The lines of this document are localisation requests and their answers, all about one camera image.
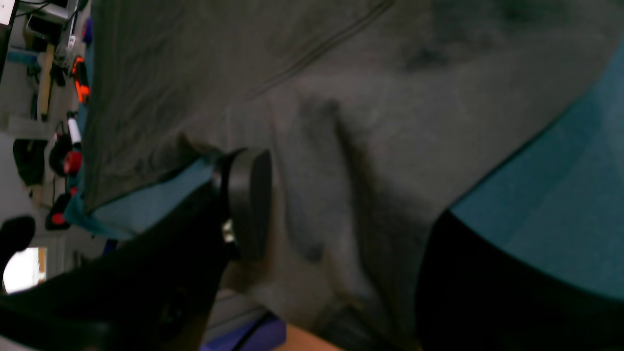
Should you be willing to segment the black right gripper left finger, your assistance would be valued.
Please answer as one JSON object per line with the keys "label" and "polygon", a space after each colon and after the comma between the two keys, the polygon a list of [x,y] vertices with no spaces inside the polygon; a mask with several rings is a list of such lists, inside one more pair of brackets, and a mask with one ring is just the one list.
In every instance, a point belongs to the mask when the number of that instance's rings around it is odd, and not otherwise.
{"label": "black right gripper left finger", "polygon": [[267,149],[216,169],[158,223],[84,267],[1,298],[1,335],[35,351],[196,351],[228,262],[267,245]]}

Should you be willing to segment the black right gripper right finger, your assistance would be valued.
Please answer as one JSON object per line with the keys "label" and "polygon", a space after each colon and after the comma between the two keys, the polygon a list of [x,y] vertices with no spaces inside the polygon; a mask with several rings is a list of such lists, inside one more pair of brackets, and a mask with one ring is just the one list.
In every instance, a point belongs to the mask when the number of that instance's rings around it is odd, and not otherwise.
{"label": "black right gripper right finger", "polygon": [[529,267],[446,211],[415,293],[424,351],[621,351],[623,302]]}

